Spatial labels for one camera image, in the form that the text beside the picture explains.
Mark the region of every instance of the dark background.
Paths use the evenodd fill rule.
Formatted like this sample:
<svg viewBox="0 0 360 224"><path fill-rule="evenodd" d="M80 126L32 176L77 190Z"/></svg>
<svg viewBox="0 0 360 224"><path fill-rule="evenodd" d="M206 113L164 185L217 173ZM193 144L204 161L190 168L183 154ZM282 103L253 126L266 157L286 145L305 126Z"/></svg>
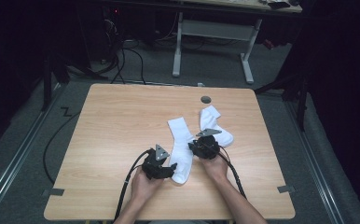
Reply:
<svg viewBox="0 0 360 224"><path fill-rule="evenodd" d="M360 1L317 0L302 5L310 16L330 15L332 20L303 26L297 21L286 25L267 21L257 39L294 44L277 78L308 77L309 92L327 137L360 199ZM103 27L95 23L102 18L96 6L91 7L95 10L91 14L84 9L63 3L0 0L0 136L43 76L44 59L51 50L83 66L89 66L91 58L107 57L100 45ZM162 18L173 14L144 11L137 15L128 14L133 19L124 21L139 24L129 35L153 44L154 29L159 27L165 33L170 24Z"/></svg>

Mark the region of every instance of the black cable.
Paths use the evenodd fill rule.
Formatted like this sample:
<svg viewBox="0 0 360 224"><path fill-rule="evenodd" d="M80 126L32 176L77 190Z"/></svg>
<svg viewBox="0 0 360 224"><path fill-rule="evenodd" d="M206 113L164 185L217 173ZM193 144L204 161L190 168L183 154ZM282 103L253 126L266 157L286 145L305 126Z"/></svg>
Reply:
<svg viewBox="0 0 360 224"><path fill-rule="evenodd" d="M122 202L124 201L124 196L125 196L125 192L127 191L127 187L129 184L129 181L131 179L131 174L133 172L133 170L136 168L136 163L146 154L151 152L151 150L154 149L149 149L144 151L142 154L140 154L140 156L136 159L136 161L133 163L133 166L131 167L130 171L128 172L127 177L125 178L124 181L124 185L122 186L122 191L121 194L119 196L119 200L118 200L118 206L117 206L117 212L116 212L116 216L114 217L114 221L116 221L116 219L119 217L119 213L121 212L121 207L122 207Z"/></svg>
<svg viewBox="0 0 360 224"><path fill-rule="evenodd" d="M124 68L124 65L125 65L125 53L124 53L124 49L121 49L121 52L122 52L122 65L121 65L120 68L118 68L118 72L114 75L113 80L111 80L110 84L113 84L114 81L116 81L116 79L117 79L118 76L121 77L122 83L125 84L125 81L124 81L124 79L122 78L122 75L121 75L121 71L122 71L122 69Z"/></svg>
<svg viewBox="0 0 360 224"><path fill-rule="evenodd" d="M207 146L206 144L204 144L203 142L201 142L206 148L208 148L209 150L212 150L214 153L215 153L215 150L213 150L211 147ZM238 176L238 173L236 172L235 170L235 167L232 165L232 163L230 162L230 158L229 158L229 155L227 153L227 151L220 146L221 149L224 150L224 152L227 154L227 157L224 157L224 155L222 155L221 153L217 153L218 156L220 156L226 163L227 163L227 166L229 167L229 169L232 171L233 173L233 176L235 177L235 182L236 182L236 185L238 186L238 189L239 189L239 192L240 194L245 198L247 199L246 197L246 194L244 193L244 190L243 190L243 187L242 187L242 183L241 183L241 180Z"/></svg>
<svg viewBox="0 0 360 224"><path fill-rule="evenodd" d="M196 39L196 40L199 40L199 38L197 38L197 37L194 37L194 38L192 38L192 37L188 37L188 38L184 38L185 40L193 40L193 39ZM201 40L201 44L199 45L199 46L197 46L196 48L188 48L188 47L186 47L184 44L182 44L181 46L182 46L182 48L184 48L184 49L190 49L190 50L196 50L196 49L200 49L200 48L202 48L203 46L204 46L204 44L205 44L205 41L206 41L206 38L202 38L202 40Z"/></svg>
<svg viewBox="0 0 360 224"><path fill-rule="evenodd" d="M176 12L176 14L174 15L174 20L173 20L172 28L171 28L171 30L169 31L169 33L168 33L166 36L164 36L163 38L154 40L154 42L159 43L160 40L166 40L166 39L170 39L170 38L173 38L173 37L177 37L177 35L172 35L172 36L170 36L170 35L172 34L172 32L173 32L173 30L174 30L174 27L175 27L176 24L177 24L177 18L178 18L178 17L179 17L179 13Z"/></svg>
<svg viewBox="0 0 360 224"><path fill-rule="evenodd" d="M102 70L99 70L99 71L97 71L97 72L93 72L93 73L96 74L96 75L101 75L101 74L103 74L103 73L106 73L106 72L112 70L112 69L115 68L117 65L118 65L118 58L117 58L117 56L116 56L116 57L114 57L114 59L112 60L112 62L111 62L106 68L104 68L104 69L102 69ZM70 67L66 67L66 68L67 68L67 71L68 71L69 73L73 74L73 75L80 76L80 77L86 75L85 73L77 72L77 71L71 69Z"/></svg>
<svg viewBox="0 0 360 224"><path fill-rule="evenodd" d="M142 58L142 55L140 55L138 52L136 52L135 50L133 50L133 49L126 49L126 50L129 50L129 51L132 51L133 53L135 53L135 54L137 54L137 56L139 56L139 58L140 58L140 62L141 62L141 64L142 64L142 68L141 68L141 72L140 72L140 77L141 77L141 79L142 79L142 81L143 81L143 84L145 84L145 78L144 78L144 75L143 75L143 58Z"/></svg>
<svg viewBox="0 0 360 224"><path fill-rule="evenodd" d="M229 162L229 160L227 160L227 158L225 158L222 154L218 153L218 155L223 158L223 160L227 163L228 167L230 168L230 170L232 171L233 173L233 176L235 177L235 181L236 181L236 184L238 185L238 189L239 189L239 192L240 194L245 198L247 199L246 197L246 194L244 193L244 190L243 190L243 187L242 187L242 183L241 183L241 180L238 176L238 173L236 173L236 170L235 170L235 167L232 165L232 163Z"/></svg>
<svg viewBox="0 0 360 224"><path fill-rule="evenodd" d="M47 151L48 151L49 145L51 144L51 142L52 142L52 140L55 138L55 136L58 134L58 132L60 132L61 129L62 129L67 123L70 122L70 120L72 120L73 118L77 117L80 113L81 113L81 111L75 113L69 120L67 120L67 121L55 132L55 134L53 134L53 135L51 136L51 138L49 139L49 141L48 141L48 143L47 143L47 145L46 145L46 148L44 149L44 154L43 154L44 171L45 171L45 173L46 173L46 176L47 176L48 180L51 182L52 185L54 184L55 181L53 180L53 178L52 178L51 175L49 174L48 168L47 168L47 163L46 163L46 157L47 157Z"/></svg>
<svg viewBox="0 0 360 224"><path fill-rule="evenodd" d="M136 48L139 47L139 45L140 45L139 40L133 39L133 40L125 40L124 43L122 44L122 47L124 46L124 44L125 44L126 42L136 42L136 45L131 46L131 47L127 47L127 48L124 48L124 49L136 49Z"/></svg>

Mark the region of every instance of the desk leg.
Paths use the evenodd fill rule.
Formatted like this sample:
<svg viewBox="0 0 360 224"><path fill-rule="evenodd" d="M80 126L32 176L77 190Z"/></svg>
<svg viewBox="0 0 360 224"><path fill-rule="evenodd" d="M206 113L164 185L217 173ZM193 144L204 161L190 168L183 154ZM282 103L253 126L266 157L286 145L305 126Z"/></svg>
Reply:
<svg viewBox="0 0 360 224"><path fill-rule="evenodd" d="M251 38L249 41L249 45L247 46L247 50L245 53L241 54L244 76L246 77L246 82L249 84L253 84L254 79L253 79L252 71L250 70L250 64L249 64L248 60L250 57L250 53L252 52L253 45L256 42L256 36L258 35L258 31L259 31L259 27L261 26L261 22L262 22L262 20L256 21L256 25L253 29L253 32L252 32L252 35L251 35Z"/></svg>
<svg viewBox="0 0 360 224"><path fill-rule="evenodd" d="M183 13L179 12L179 22L177 25L177 43L176 43L176 52L174 53L173 61L173 77L180 77L180 65L181 65L181 35L183 31Z"/></svg>

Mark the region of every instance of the floor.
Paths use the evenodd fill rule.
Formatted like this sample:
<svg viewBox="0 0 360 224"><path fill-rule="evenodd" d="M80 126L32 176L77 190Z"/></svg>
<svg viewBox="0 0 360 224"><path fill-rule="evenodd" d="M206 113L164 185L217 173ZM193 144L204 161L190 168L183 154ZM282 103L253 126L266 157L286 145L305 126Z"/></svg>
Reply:
<svg viewBox="0 0 360 224"><path fill-rule="evenodd" d="M242 49L242 43L228 44L231 50L220 51L218 40L211 42L203 45L186 42L181 76L173 78L173 42L149 47L129 41L125 44L124 58L121 52L118 54L120 61L125 62L121 71L124 81L118 77L114 82L143 84L144 79L146 84L155 85L201 83L206 87L256 89L276 78L291 49L291 45L271 50L255 45L250 56L255 83L248 85L239 54L232 52ZM95 70L103 66L93 63ZM14 116L0 140L0 223L51 223L44 219L48 198L42 192L52 187L47 171L55 179L76 126L76 118L69 121L65 113L74 115L80 111L90 85L109 83L117 71L115 68L104 74L107 81L71 75L69 84L57 86L53 104L46 112L40 111L43 99L40 84ZM284 179L295 189L290 195L297 214L290 220L269 220L269 223L360 223L360 203L325 138L312 99L308 100L303 133L294 122L296 102L283 102L280 93L280 90L265 92L257 99Z"/></svg>

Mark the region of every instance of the table top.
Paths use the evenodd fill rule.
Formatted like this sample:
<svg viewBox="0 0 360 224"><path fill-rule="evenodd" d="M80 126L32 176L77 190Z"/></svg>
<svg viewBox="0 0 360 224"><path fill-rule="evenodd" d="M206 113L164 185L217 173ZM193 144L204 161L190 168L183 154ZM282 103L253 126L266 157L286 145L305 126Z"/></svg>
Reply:
<svg viewBox="0 0 360 224"><path fill-rule="evenodd" d="M204 104L202 96L209 96L212 102ZM201 131L199 113L209 105L221 114L217 120L220 127L234 136L226 150L247 199L264 218L292 218L295 210L289 193L277 189L285 185L283 174L252 90L109 84L90 88L54 185L64 193L49 197L45 218L113 219L123 182L136 158L156 144L172 152L173 136L167 121L183 117L191 133L196 134ZM236 187L230 169L228 178ZM131 185L124 204L130 195ZM179 186L165 179L138 218L232 216L194 157L186 184Z"/></svg>

